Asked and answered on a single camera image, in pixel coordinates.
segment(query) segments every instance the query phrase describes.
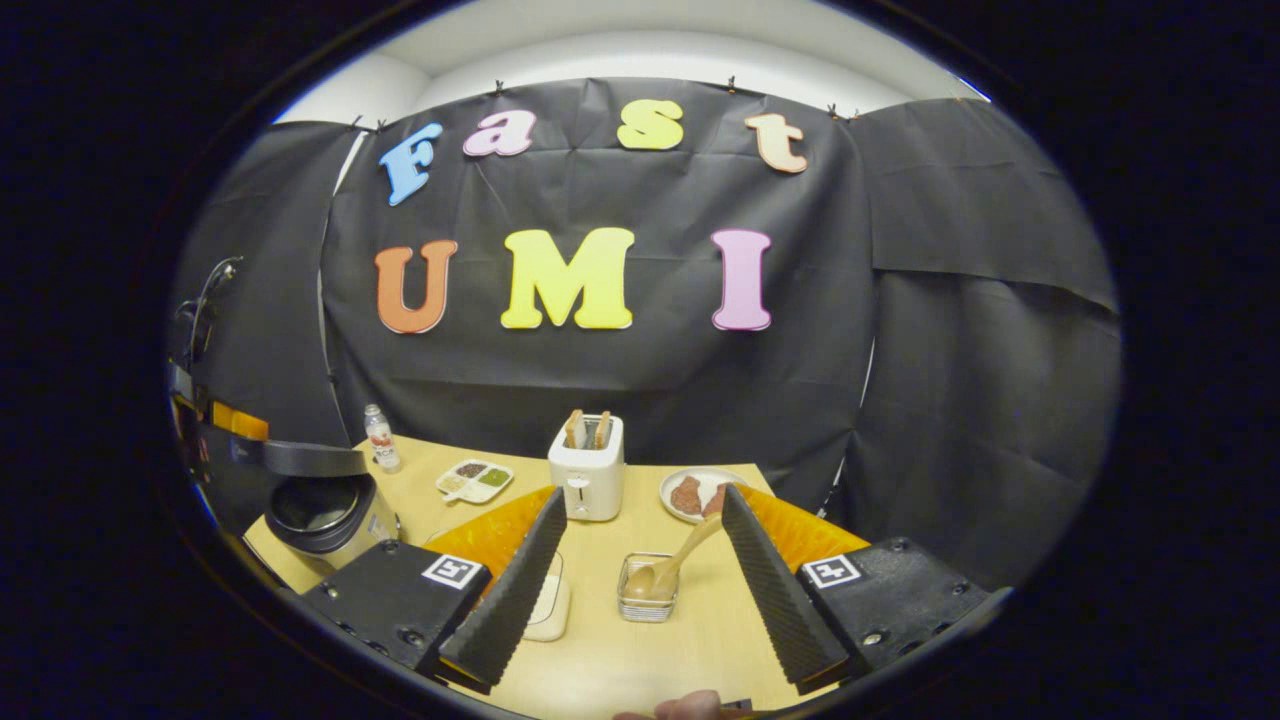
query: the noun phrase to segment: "hand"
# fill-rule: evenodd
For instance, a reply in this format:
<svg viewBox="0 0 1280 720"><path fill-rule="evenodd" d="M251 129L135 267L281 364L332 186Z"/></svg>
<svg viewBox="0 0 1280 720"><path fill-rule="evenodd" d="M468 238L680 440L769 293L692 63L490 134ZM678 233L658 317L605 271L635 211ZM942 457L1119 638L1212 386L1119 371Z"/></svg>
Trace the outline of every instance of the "hand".
<svg viewBox="0 0 1280 720"><path fill-rule="evenodd" d="M737 720L750 717L755 711L722 708L718 692L694 691L680 700L658 703L653 714L654 717L646 717L636 712L618 712L613 720Z"/></svg>

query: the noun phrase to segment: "foam letter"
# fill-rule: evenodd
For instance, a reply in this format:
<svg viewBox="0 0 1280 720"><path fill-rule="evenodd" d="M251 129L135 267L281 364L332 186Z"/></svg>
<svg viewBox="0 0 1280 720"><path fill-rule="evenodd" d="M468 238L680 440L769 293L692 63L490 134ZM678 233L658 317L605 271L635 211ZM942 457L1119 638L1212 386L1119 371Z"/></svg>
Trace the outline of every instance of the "foam letter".
<svg viewBox="0 0 1280 720"><path fill-rule="evenodd" d="M440 123L431 123L411 135L404 142L388 150L378 161L379 165L387 168L387 176L392 181L392 196L387 201L393 206L399 205L402 200L426 184L426 173L417 169L425 170L431 164L431 158L435 156L431 141L440 137L443 131Z"/></svg>
<svg viewBox="0 0 1280 720"><path fill-rule="evenodd" d="M436 240L422 246L426 260L426 300L417 310L404 306L404 265L413 256L408 247L389 247L374 258L378 265L378 318L387 329L402 333L425 333L444 316L444 301L448 299L449 256L457 252L458 243L452 240Z"/></svg>
<svg viewBox="0 0 1280 720"><path fill-rule="evenodd" d="M712 324L722 331L763 331L772 318L760 306L760 256L772 242L769 236L753 231L719 231L712 242L724 258L721 309L712 315Z"/></svg>
<svg viewBox="0 0 1280 720"><path fill-rule="evenodd" d="M669 150L680 145L685 128L680 118L685 111L671 100L635 100L622 108L618 140L623 147L641 150Z"/></svg>
<svg viewBox="0 0 1280 720"><path fill-rule="evenodd" d="M564 324L579 292L582 307L573 320L582 328L626 328L631 311L622 293L622 270L635 234L622 228L596 228L588 233L570 264L545 231L520 231L507 236L515 266L511 270L511 305L502 314L506 328L536 328L543 314L534 309L534 291L547 315Z"/></svg>
<svg viewBox="0 0 1280 720"><path fill-rule="evenodd" d="M774 170L801 173L809 167L803 156L791 154L791 141L804 140L804 132L787 124L787 119L777 113L755 115L746 119L746 127L755 129L755 146L760 158Z"/></svg>
<svg viewBox="0 0 1280 720"><path fill-rule="evenodd" d="M492 152L520 155L534 143L532 140L529 140L529 133L534 132L536 122L538 117L529 110L495 113L480 120L480 124L476 126L480 132L462 143L462 151L474 158L483 158ZM485 128L490 128L489 132L485 132Z"/></svg>

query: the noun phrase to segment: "meat slice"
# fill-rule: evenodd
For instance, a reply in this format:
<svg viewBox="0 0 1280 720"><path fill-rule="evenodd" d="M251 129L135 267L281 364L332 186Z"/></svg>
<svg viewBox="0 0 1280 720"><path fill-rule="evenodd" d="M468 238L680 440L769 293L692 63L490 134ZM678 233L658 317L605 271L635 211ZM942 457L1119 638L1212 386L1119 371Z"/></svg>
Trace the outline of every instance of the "meat slice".
<svg viewBox="0 0 1280 720"><path fill-rule="evenodd" d="M724 511L724 491L728 489L731 483L721 483L716 486L716 495L707 501L707 507L703 507L703 518L710 515L712 512Z"/></svg>
<svg viewBox="0 0 1280 720"><path fill-rule="evenodd" d="M698 497L698 478L685 475L684 482L671 491L671 506L687 515L699 515L703 501Z"/></svg>

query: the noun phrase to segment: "green sauce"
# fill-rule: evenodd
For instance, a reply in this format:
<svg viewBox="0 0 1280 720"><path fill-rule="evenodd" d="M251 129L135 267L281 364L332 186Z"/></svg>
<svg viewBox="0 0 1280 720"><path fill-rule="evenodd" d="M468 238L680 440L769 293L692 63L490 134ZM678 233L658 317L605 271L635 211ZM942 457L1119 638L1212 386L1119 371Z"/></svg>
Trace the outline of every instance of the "green sauce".
<svg viewBox="0 0 1280 720"><path fill-rule="evenodd" d="M502 470L498 469L493 469L480 475L479 479L481 483L486 486L502 487L502 483L506 483L508 478L511 478L511 475L508 475L507 473L503 473Z"/></svg>

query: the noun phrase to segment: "plate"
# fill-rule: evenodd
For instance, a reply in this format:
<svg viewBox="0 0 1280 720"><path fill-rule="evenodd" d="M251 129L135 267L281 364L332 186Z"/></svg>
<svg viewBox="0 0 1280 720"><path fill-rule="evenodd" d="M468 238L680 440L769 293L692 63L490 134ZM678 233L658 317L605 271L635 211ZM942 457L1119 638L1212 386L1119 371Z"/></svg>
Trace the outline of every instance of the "plate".
<svg viewBox="0 0 1280 720"><path fill-rule="evenodd" d="M694 523L694 524L701 523L703 516L681 512L680 510L676 510L676 506L671 503L671 491L676 489L680 486L680 483L685 482L685 478L690 475L692 475L692 478L698 480L698 500L701 501L704 507L707 506L707 502L712 498L712 496L716 495L716 488L719 487L721 483L742 483L744 486L746 484L746 480L744 480L741 477L730 473L723 468L709 468L709 466L685 468L682 470L676 470L675 473L667 475L667 478L662 480L662 484L658 486L658 497L662 500L662 506L667 509L667 512L671 512L676 518L680 518L686 523Z"/></svg>
<svg viewBox="0 0 1280 720"><path fill-rule="evenodd" d="M467 474L474 473L474 477L468 478L460 473L460 470L467 465L481 465L481 468L479 470L471 468ZM506 479L502 479L500 484L488 484L481 482L484 478L490 475L490 473L495 474L499 479L502 475L506 475ZM515 477L516 474L511 470L511 468L471 457L458 462L453 468L449 468L448 471L436 478L435 488L444 495L448 495L460 487L461 483L462 493L458 495L458 500L465 500L466 502L471 502L474 505L483 505L493 500L494 496L503 491L503 488L509 486Z"/></svg>

